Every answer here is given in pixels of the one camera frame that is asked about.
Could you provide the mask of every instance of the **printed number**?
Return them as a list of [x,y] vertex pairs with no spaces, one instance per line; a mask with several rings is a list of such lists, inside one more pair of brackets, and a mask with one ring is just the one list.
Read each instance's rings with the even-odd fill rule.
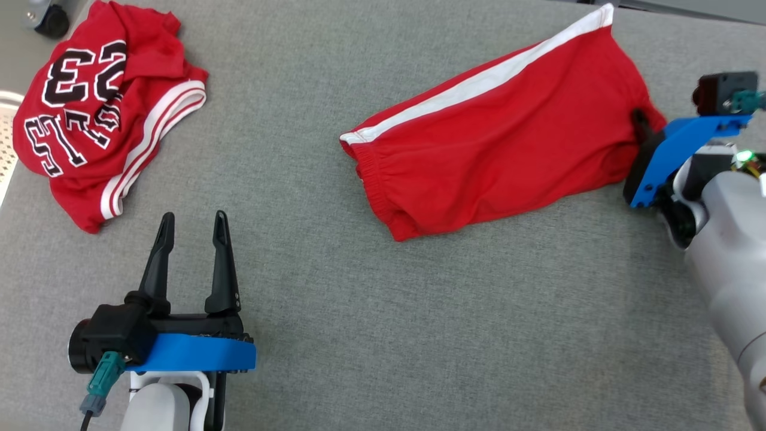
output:
[[36,118],[30,118],[24,122],[24,127],[27,132],[27,138],[32,145],[32,151],[38,156],[44,156],[45,160],[41,162],[45,172],[51,176],[56,177],[64,173],[61,167],[56,163],[51,153],[51,147],[44,142],[44,138],[53,137],[56,139],[58,145],[64,149],[69,156],[69,163],[72,166],[78,167],[87,163],[85,157],[78,153],[74,149],[72,144],[69,143],[67,137],[61,131],[61,117],[52,117],[51,115],[40,115]]
[[111,65],[96,75],[96,99],[106,102],[117,94],[119,87],[112,85],[112,81],[125,73],[127,51],[125,41],[114,41],[101,47],[99,64],[111,63]]
[[[95,130],[90,128],[90,115],[71,109],[63,109],[64,124],[70,132],[77,127],[82,134],[92,140],[97,146],[106,149],[109,146],[109,137],[106,132],[113,132],[119,127],[119,108],[117,102],[122,100],[118,93],[119,86],[114,81],[125,73],[127,59],[127,46],[125,41],[114,41],[101,47],[98,56],[98,64],[103,64],[103,69],[93,80],[93,95],[96,99],[104,102],[99,110],[93,115]],[[90,96],[90,83],[78,82],[79,67],[93,64],[96,54],[88,49],[67,49],[48,68],[47,80],[43,88],[42,100],[49,107],[62,108],[71,102],[84,102]],[[51,152],[50,141],[45,143],[45,138],[54,137],[56,142],[67,153],[69,164],[75,167],[87,163],[85,157],[75,150],[61,130],[61,115],[40,115],[25,121],[27,138],[32,150],[38,156],[44,157],[41,165],[45,172],[51,176],[59,176],[64,173],[61,165],[54,160]]]
[[[106,67],[96,75],[93,82],[96,99],[106,102],[119,90],[113,81],[125,72],[126,53],[125,41],[110,42],[101,47],[98,62],[106,64]],[[63,107],[70,102],[87,100],[89,84],[77,82],[77,68],[93,64],[95,60],[96,54],[91,50],[67,49],[48,68],[43,102],[49,107]]]
[[62,107],[88,98],[88,83],[77,84],[77,67],[93,64],[96,55],[88,49],[67,49],[48,68],[43,89],[43,102],[49,107]]

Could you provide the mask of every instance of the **black cable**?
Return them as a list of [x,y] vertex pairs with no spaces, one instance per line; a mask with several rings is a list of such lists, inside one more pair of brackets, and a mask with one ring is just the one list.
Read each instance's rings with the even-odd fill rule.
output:
[[83,425],[80,427],[80,431],[87,431],[88,425],[90,425],[90,418],[93,417],[93,412],[88,410],[85,413],[85,418],[83,419]]

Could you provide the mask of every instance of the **red jersey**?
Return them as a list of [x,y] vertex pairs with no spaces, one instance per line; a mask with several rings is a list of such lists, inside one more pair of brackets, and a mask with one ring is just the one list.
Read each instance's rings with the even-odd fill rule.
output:
[[97,233],[159,141],[205,102],[208,73],[189,64],[171,13],[95,2],[35,75],[15,115],[14,150],[50,177],[74,222]]

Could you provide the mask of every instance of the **blue plastic bracket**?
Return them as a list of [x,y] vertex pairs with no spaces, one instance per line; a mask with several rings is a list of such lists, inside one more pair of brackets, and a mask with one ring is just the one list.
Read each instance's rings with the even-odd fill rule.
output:
[[665,126],[665,140],[654,150],[630,206],[650,206],[657,187],[697,150],[713,138],[739,135],[740,129],[745,128],[751,118],[752,115],[721,115],[671,121]]
[[159,334],[143,365],[128,371],[239,371],[254,370],[255,345],[230,338]]

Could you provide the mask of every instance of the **gray cushion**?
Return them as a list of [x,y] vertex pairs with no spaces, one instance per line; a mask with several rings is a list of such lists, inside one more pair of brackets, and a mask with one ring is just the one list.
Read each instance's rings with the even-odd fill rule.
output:
[[[741,381],[682,255],[621,185],[396,243],[337,136],[590,11],[539,0],[140,0],[172,10],[211,73],[99,235],[18,167],[0,208],[0,416],[76,429],[74,325],[140,279],[176,215],[169,299],[201,311],[216,209],[229,215],[259,349],[228,429],[747,429]],[[697,78],[766,72],[766,28],[620,10],[614,35],[668,118]],[[561,107],[561,115],[567,115]],[[552,127],[555,118],[551,119]],[[761,116],[739,140],[762,148]],[[118,429],[126,378],[92,429]]]

